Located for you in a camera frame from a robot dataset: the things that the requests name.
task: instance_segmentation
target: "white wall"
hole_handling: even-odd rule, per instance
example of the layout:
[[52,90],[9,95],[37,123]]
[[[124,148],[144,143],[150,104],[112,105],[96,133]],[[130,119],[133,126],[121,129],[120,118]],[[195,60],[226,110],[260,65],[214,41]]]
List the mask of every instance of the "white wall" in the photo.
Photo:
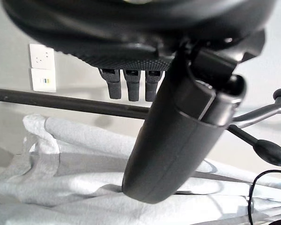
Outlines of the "white wall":
[[[18,30],[0,6],[0,88],[30,91],[28,43],[35,41]],[[129,103],[124,78],[123,98],[110,100],[106,83],[100,78],[96,68],[70,55],[56,53],[55,56],[57,95]],[[248,83],[247,97],[240,113],[274,102],[272,93],[281,88],[281,0],[267,26],[267,43],[263,54],[240,65],[237,73],[244,75]],[[140,85],[142,100],[137,105],[149,106],[143,100],[144,76]],[[143,123],[141,120],[0,103],[0,172],[8,165],[13,154],[21,152],[25,135],[22,118],[29,113],[61,117],[135,137]],[[259,139],[281,145],[281,115],[245,130]],[[276,168],[263,162],[250,146],[228,132],[225,132],[208,157],[257,173]]]

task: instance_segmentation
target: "metal frame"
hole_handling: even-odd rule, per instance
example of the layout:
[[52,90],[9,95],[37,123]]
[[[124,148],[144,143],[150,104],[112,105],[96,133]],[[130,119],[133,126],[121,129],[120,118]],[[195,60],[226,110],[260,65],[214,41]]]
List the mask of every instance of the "metal frame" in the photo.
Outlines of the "metal frame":
[[[245,128],[276,114],[281,114],[281,96],[277,97],[275,100],[275,104],[267,105],[244,115],[234,117],[231,124],[237,125],[239,128]],[[5,89],[0,89],[0,101],[85,113],[90,112],[111,116],[120,116],[141,120],[146,119],[150,110],[150,108],[148,107],[123,105]]]

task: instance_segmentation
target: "white fabric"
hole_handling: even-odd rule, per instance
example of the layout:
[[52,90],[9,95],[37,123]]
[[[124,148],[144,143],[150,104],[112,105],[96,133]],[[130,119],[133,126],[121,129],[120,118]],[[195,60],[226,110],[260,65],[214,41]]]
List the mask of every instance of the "white fabric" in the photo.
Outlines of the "white fabric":
[[[165,201],[151,205],[121,193],[135,139],[40,115],[23,120],[21,155],[0,176],[0,225],[242,224],[256,174],[205,160]],[[281,217],[281,179],[262,177],[254,191],[254,221]]]

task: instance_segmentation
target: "wire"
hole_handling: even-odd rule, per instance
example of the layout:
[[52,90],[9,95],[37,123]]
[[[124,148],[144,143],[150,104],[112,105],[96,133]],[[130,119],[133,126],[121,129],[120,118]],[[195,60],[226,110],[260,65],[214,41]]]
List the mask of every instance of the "wire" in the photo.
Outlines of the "wire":
[[255,185],[256,185],[256,182],[257,180],[262,177],[263,175],[265,174],[268,174],[268,173],[281,173],[281,170],[267,170],[267,171],[264,171],[262,172],[261,174],[259,174],[255,180],[253,181],[251,187],[250,187],[250,191],[249,191],[249,202],[248,202],[248,217],[249,217],[249,221],[250,221],[250,224],[251,225],[254,225],[253,224],[253,220],[252,220],[252,210],[251,210],[251,203],[252,203],[252,196],[253,196],[253,191],[254,191],[254,188],[255,188]]

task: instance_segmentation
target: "metal rod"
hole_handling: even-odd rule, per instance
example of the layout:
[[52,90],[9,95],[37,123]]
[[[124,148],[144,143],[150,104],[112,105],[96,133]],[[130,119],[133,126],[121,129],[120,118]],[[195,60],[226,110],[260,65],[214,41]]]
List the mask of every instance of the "metal rod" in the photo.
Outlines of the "metal rod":
[[275,99],[275,104],[281,104],[281,96]]
[[149,108],[141,106],[122,105],[5,89],[0,89],[0,101],[142,120],[146,119],[149,112]]
[[[86,113],[146,119],[150,108],[99,102],[71,97],[36,94],[24,91],[0,89],[0,101],[48,108],[65,109]],[[276,114],[281,114],[281,104],[272,104],[233,118],[231,124],[245,128]]]
[[230,125],[227,130],[251,146],[254,146],[258,141],[255,137],[238,128],[236,125]]
[[252,112],[233,118],[231,124],[239,128],[246,128],[276,114],[281,114],[281,104],[272,104],[256,109]]

